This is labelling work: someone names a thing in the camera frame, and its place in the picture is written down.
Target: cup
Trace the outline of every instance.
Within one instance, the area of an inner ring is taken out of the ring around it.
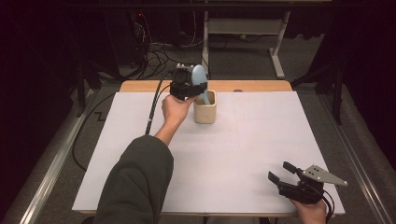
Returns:
[[[196,123],[211,124],[216,120],[216,92],[207,90],[207,98],[209,99],[210,105],[206,105],[204,100],[199,98],[194,102],[194,121]]]

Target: cable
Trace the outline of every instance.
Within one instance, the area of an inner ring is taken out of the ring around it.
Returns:
[[[151,52],[151,53],[157,56],[157,59],[158,59],[159,64],[155,67],[155,69],[152,68],[151,66],[149,66],[149,68],[151,68],[151,69],[153,70],[153,72],[152,72],[150,75],[148,75],[148,76],[142,77],[141,79],[147,79],[147,78],[149,78],[149,77],[156,76],[157,74],[160,74],[160,73],[166,68],[166,63],[167,63],[168,59],[165,60],[165,59],[161,58],[161,57],[157,54],[157,51],[156,51],[156,52]]]
[[[108,95],[107,97],[105,97],[105,99],[103,99],[101,102],[99,102],[99,103],[93,108],[93,110],[91,110],[91,112],[87,115],[87,117],[85,117],[84,121],[82,121],[82,124],[81,124],[81,126],[80,126],[80,128],[79,128],[79,130],[78,130],[78,132],[77,132],[77,134],[76,134],[76,137],[75,137],[74,141],[73,141],[73,145],[72,145],[72,156],[73,156],[73,160],[74,160],[74,162],[76,163],[76,165],[77,165],[79,168],[81,168],[81,170],[83,170],[84,172],[87,171],[87,168],[85,168],[83,165],[81,165],[81,163],[79,163],[79,161],[78,161],[77,158],[76,158],[76,150],[75,150],[75,148],[76,148],[76,142],[77,142],[78,137],[79,137],[79,135],[80,135],[80,133],[81,133],[81,130],[83,129],[83,127],[84,127],[84,125],[85,125],[85,122],[87,122],[88,118],[89,118],[90,115],[93,113],[93,111],[94,111],[100,104],[102,104],[105,100],[109,99],[111,96],[113,96],[113,95],[115,95],[115,94],[116,94],[115,92],[114,92],[114,93],[111,93],[110,95]]]
[[[158,100],[160,99],[160,96],[161,96],[161,94],[163,93],[163,91],[164,90],[166,90],[166,88],[168,88],[168,87],[170,87],[171,85],[167,85],[167,86],[165,86],[161,91],[160,91],[160,94],[158,95],[158,97],[157,97],[157,102],[158,102]]]
[[[335,210],[335,205],[334,205],[334,199],[332,198],[332,195],[330,195],[329,192],[327,192],[326,190],[324,190],[324,192],[329,195],[330,199],[332,200],[332,213],[330,214],[330,217],[332,217],[332,214],[334,214],[334,210]]]
[[[192,12],[192,15],[194,16],[194,36],[192,38],[192,41],[190,43],[190,46],[194,43],[195,40],[195,36],[196,36],[196,32],[197,32],[197,20],[196,20],[196,16],[195,16],[195,11]]]
[[[327,204],[328,208],[329,208],[329,212],[327,213],[326,216],[326,223],[329,223],[330,218],[332,217],[332,214],[334,213],[334,200],[332,199],[332,196],[326,191],[324,190],[324,192],[326,192],[329,197],[332,199],[332,205],[329,203],[329,201],[327,200],[327,198],[325,198],[319,191],[317,191],[316,189],[314,189],[313,187],[306,185],[307,187],[309,187],[310,189],[312,189],[315,193],[317,193],[318,195],[321,196],[321,199]]]
[[[210,74],[209,64],[207,64],[207,62],[206,62],[206,60],[205,60],[205,58],[204,58],[204,55],[201,54],[201,58],[202,58],[202,61],[204,61],[204,63],[206,64],[206,67],[207,67],[207,74],[209,75],[209,80],[211,80],[211,79],[212,79],[212,75]]]
[[[201,45],[202,43],[204,43],[204,40],[202,39],[202,40],[200,40],[198,43],[196,43],[196,44],[193,44],[193,45],[187,45],[187,46],[185,46],[185,45],[181,45],[180,47],[181,48],[191,48],[191,47],[195,47],[195,46],[199,46],[199,45]]]
[[[158,83],[157,90],[155,91],[154,99],[152,100],[151,111],[148,116],[148,126],[146,128],[146,134],[149,134],[149,130],[151,129],[151,123],[152,123],[152,119],[154,118],[155,107],[156,107],[157,101],[158,101],[158,99],[157,99],[158,91],[160,90],[161,84],[163,84],[163,79],[165,77],[166,77],[166,73],[163,74],[163,76],[161,77],[160,82]]]
[[[145,24],[146,24],[146,27],[147,27],[147,29],[148,29],[148,37],[149,37],[149,41],[150,41],[150,43],[152,44],[151,33],[149,32],[149,23],[148,23],[148,21],[146,20],[146,16],[145,16],[145,14],[143,14],[143,12],[140,12],[140,13],[141,13],[141,15],[142,15],[143,19],[145,20]]]
[[[169,59],[169,61],[172,61],[174,63],[182,63],[182,62],[178,62],[176,60],[173,60],[171,57],[169,57],[169,55],[166,53],[165,47],[163,47],[163,54],[166,55],[166,57]]]
[[[144,74],[144,72],[146,71],[147,67],[148,67],[148,61],[145,58],[143,60],[143,62],[141,64],[139,64],[139,67],[135,71],[133,71],[132,73],[126,75],[125,77],[130,78],[130,77],[135,77],[135,76],[140,75],[140,74]]]

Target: white table surface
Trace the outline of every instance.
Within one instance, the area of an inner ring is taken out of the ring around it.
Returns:
[[[118,92],[93,152],[73,210],[94,213],[106,178],[133,139],[145,133],[154,93]],[[163,214],[295,216],[295,207],[278,194],[268,172],[281,181],[299,178],[282,165],[328,170],[294,91],[218,92],[213,124],[193,121],[193,106],[169,146],[175,168]],[[151,127],[163,123],[161,100]],[[345,210],[331,184],[324,187],[335,202],[335,215]]]

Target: sleeve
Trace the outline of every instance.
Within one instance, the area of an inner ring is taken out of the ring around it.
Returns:
[[[106,180],[94,223],[157,223],[173,161],[160,139],[150,135],[136,138]]]

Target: table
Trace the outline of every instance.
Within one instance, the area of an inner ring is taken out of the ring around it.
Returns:
[[[157,84],[158,81],[123,83],[107,116],[73,210],[95,213],[110,169],[132,139],[144,133],[147,121],[141,119],[141,115],[149,114],[152,92]],[[282,168],[283,160],[301,165],[303,169],[313,162],[327,168],[290,84],[283,80],[210,80],[208,86],[218,93],[217,120],[210,125],[196,124],[190,111],[177,131],[169,146],[175,158],[175,170],[162,214],[296,216],[289,200],[279,196],[276,186],[267,179],[268,171],[282,181],[296,184],[297,176]],[[230,108],[231,102],[238,107]],[[246,109],[252,103],[255,109]],[[262,116],[266,118],[265,125],[260,124]],[[162,122],[162,116],[154,117],[151,130],[155,132]],[[299,159],[302,153],[306,154],[303,161]],[[334,198],[334,213],[344,214],[335,187],[325,185],[325,189]]]

